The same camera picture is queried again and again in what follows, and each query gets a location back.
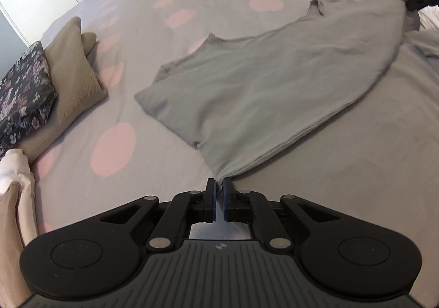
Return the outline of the grey blue t-shirt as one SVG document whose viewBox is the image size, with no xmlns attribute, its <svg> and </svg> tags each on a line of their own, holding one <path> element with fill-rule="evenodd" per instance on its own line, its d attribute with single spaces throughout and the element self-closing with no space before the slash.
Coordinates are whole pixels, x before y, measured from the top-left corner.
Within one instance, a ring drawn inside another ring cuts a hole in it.
<svg viewBox="0 0 439 308">
<path fill-rule="evenodd" d="M 360 100 L 420 28 L 412 0 L 312 0 L 253 37 L 208 35 L 138 92 L 143 111 L 201 154 L 217 179 L 278 155 Z"/>
</svg>

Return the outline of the grey pink dotted bedsheet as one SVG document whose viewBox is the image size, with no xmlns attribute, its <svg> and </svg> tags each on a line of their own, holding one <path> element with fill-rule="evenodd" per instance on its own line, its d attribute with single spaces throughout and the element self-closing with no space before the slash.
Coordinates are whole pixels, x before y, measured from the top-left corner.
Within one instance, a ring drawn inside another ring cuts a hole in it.
<svg viewBox="0 0 439 308">
<path fill-rule="evenodd" d="M 159 66 L 196 50 L 208 34 L 235 38 L 303 16 L 311 0 L 85 0 L 45 31 L 49 44 L 74 16 L 97 34 L 89 62 L 106 100 L 80 116 L 33 165 L 36 214 L 45 233 L 145 195 L 170 200 L 202 190 L 200 154 L 147 116 L 135 94 Z M 438 74 L 392 69 L 357 107 L 239 189 L 270 200 L 294 194 L 398 231 L 423 265 L 412 295 L 438 302 Z"/>
</svg>

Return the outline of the folded beige fleece blanket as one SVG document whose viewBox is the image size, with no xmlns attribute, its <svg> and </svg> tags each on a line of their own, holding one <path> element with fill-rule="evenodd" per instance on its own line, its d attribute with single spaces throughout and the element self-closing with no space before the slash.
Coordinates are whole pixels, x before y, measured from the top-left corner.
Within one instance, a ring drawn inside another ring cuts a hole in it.
<svg viewBox="0 0 439 308">
<path fill-rule="evenodd" d="M 86 57 L 96 39 L 93 32 L 81 32 L 81 19 L 75 16 L 44 49 L 57 99 L 47 122 L 18 145 L 30 163 L 36 161 L 78 116 L 106 97 L 107 91 L 97 80 Z"/>
</svg>

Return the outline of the folded cream tan garment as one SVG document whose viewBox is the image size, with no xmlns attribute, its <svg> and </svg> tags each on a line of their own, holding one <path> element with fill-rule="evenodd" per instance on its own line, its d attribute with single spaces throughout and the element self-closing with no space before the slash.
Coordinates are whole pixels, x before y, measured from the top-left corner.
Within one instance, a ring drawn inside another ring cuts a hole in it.
<svg viewBox="0 0 439 308">
<path fill-rule="evenodd" d="M 23 248 L 38 236 L 35 178 L 21 149 L 1 159 L 1 306 L 19 307 L 30 297 L 20 269 Z"/>
</svg>

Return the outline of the folded floral dark garment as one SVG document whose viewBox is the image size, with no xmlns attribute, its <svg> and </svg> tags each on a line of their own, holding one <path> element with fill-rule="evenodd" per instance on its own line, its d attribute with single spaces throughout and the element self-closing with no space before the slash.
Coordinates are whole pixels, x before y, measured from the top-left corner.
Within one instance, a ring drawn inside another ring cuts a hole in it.
<svg viewBox="0 0 439 308">
<path fill-rule="evenodd" d="M 1 80 L 1 156 L 47 122 L 56 99 L 43 45 L 36 41 Z"/>
</svg>

